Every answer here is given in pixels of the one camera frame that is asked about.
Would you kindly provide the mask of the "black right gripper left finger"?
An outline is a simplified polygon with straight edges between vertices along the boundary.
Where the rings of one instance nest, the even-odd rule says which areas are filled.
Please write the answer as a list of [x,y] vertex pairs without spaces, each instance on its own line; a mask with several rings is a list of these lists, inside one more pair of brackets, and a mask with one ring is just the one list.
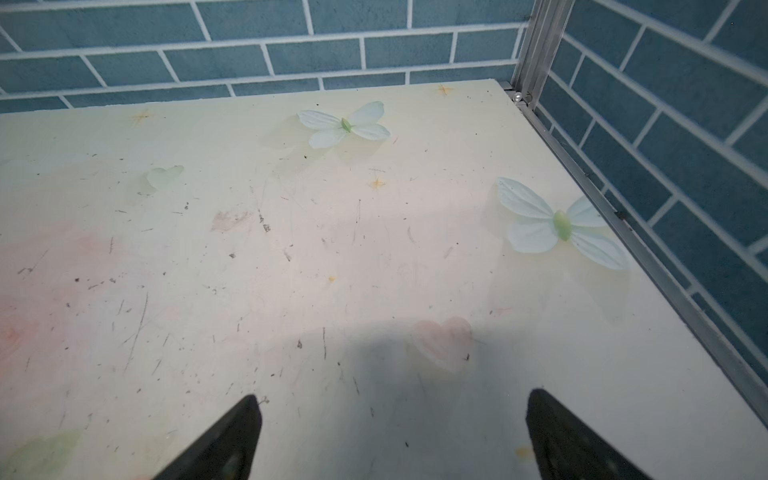
[[246,395],[153,479],[248,479],[261,428],[258,400]]

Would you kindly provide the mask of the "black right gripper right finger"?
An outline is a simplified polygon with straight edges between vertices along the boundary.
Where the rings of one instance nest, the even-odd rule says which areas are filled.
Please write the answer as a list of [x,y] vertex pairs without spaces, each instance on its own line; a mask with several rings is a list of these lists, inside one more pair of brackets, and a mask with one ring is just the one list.
[[587,424],[542,388],[530,392],[526,425],[546,480],[649,480]]

